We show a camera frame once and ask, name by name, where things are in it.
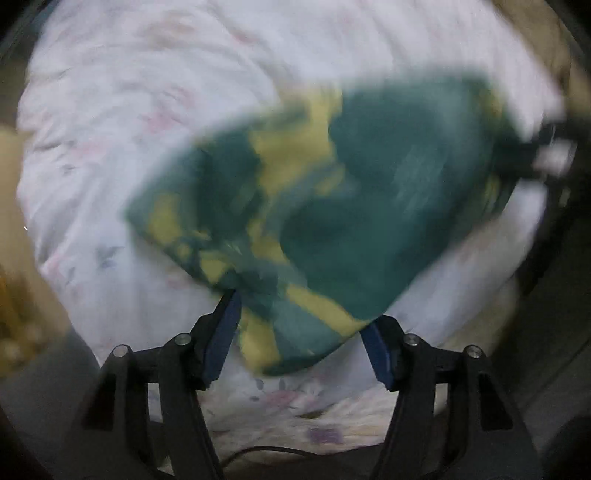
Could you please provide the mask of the green yellow camouflage shorts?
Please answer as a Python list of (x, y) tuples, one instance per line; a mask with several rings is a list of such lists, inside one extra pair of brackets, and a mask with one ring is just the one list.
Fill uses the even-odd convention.
[(481, 77), (325, 87), (197, 142), (126, 218), (198, 282), (238, 292), (247, 368), (281, 375), (337, 350), (497, 217), (532, 158)]

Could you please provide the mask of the white floral bed sheet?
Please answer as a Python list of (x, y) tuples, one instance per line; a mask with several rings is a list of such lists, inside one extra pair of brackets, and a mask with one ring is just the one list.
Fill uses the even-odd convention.
[(433, 345), (505, 297), (544, 187), (494, 146), (562, 114), (487, 1), (62, 1), (28, 66), (18, 196), (98, 361), (242, 295), (199, 397), (221, 455), (380, 443), (360, 330)]

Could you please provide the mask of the cream bear print duvet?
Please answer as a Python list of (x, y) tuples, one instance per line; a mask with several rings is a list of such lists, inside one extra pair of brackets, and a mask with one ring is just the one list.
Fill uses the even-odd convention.
[(569, 113), (590, 113), (590, 77), (574, 37), (543, 0), (493, 0), (561, 90)]

